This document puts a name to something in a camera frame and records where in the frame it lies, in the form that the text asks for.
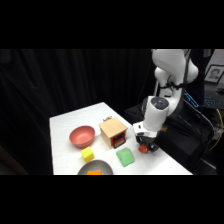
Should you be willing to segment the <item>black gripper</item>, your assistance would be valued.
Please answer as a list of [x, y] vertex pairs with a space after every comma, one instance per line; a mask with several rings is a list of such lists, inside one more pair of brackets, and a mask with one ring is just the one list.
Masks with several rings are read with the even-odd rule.
[[152, 153], [158, 150], [158, 146], [154, 143], [154, 138], [144, 136], [142, 133], [136, 135], [137, 149], [141, 153]]

